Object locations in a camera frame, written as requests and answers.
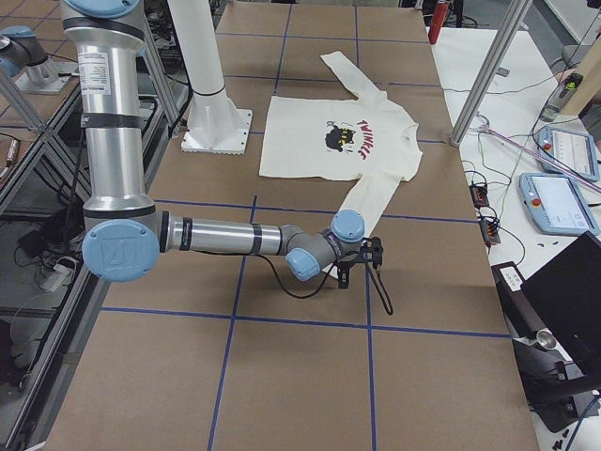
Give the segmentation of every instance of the red cylinder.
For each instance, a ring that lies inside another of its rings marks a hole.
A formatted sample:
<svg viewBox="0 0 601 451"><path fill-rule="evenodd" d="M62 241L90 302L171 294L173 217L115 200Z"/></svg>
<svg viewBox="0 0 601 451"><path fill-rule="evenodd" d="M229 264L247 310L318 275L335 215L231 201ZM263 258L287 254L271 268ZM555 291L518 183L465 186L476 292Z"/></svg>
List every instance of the red cylinder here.
<svg viewBox="0 0 601 451"><path fill-rule="evenodd" d="M436 44L436 41L439 39L440 29L444 25L448 9L449 4L446 0L439 0L434 8L434 16L430 22L430 31L428 32L428 39L431 44Z"/></svg>

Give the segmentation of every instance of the blue tablet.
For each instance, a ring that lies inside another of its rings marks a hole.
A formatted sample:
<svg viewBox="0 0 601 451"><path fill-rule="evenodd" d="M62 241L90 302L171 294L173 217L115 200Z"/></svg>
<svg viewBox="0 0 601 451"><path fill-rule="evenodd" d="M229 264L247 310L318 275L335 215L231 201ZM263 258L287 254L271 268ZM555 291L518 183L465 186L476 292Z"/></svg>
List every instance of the blue tablet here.
<svg viewBox="0 0 601 451"><path fill-rule="evenodd" d="M559 161L578 172L586 180L599 180L594 139L587 133L543 127L535 137L541 157ZM550 164L541 163L546 172L558 173Z"/></svg>
<svg viewBox="0 0 601 451"><path fill-rule="evenodd" d="M578 236L601 229L576 182L564 175L522 174L519 189L534 223L549 235Z"/></svg>

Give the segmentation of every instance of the blue joint cap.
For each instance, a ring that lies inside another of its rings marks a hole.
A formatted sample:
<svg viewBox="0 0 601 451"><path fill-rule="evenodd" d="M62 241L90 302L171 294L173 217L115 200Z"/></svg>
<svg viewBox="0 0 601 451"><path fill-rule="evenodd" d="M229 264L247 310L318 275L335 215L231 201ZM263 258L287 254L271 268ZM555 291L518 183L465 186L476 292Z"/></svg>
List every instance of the blue joint cap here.
<svg viewBox="0 0 601 451"><path fill-rule="evenodd" d="M319 263L312 254L300 247L295 247L285 256L285 262L290 267L292 273L301 282L315 277L321 271Z"/></svg>
<svg viewBox="0 0 601 451"><path fill-rule="evenodd" d="M94 274L110 282L142 277L159 256L159 240L152 230L131 219L95 225L84 238L84 262Z"/></svg>
<svg viewBox="0 0 601 451"><path fill-rule="evenodd" d="M17 66L5 58L0 58L0 70L5 73L8 78L12 78L20 72L20 69Z"/></svg>
<svg viewBox="0 0 601 451"><path fill-rule="evenodd" d="M7 38L15 39L15 38L34 38L36 34L31 31L31 28L25 25L14 25L5 28L0 31L0 34L3 34Z"/></svg>
<svg viewBox="0 0 601 451"><path fill-rule="evenodd" d="M331 231L339 240L359 242L365 235L365 221L355 210L340 210L331 220Z"/></svg>
<svg viewBox="0 0 601 451"><path fill-rule="evenodd" d="M65 0L65 3L88 17L118 19L132 12L140 0Z"/></svg>

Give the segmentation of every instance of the warning label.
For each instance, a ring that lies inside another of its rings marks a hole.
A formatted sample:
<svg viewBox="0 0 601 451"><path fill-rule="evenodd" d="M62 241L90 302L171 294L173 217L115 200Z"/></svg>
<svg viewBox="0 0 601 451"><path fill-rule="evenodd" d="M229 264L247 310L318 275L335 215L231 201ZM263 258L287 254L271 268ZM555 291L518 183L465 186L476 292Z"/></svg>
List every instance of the warning label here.
<svg viewBox="0 0 601 451"><path fill-rule="evenodd" d="M108 54L78 54L77 58L79 59L79 82L82 87L82 95L110 95L111 79Z"/></svg>

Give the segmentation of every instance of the black monitor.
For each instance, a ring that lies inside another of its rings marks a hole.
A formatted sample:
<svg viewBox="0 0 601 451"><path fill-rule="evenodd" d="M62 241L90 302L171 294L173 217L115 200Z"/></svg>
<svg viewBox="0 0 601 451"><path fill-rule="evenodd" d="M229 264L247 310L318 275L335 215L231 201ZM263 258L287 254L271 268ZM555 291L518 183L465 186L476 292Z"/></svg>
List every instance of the black monitor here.
<svg viewBox="0 0 601 451"><path fill-rule="evenodd" d="M582 372L601 373L601 242L583 233L522 290Z"/></svg>

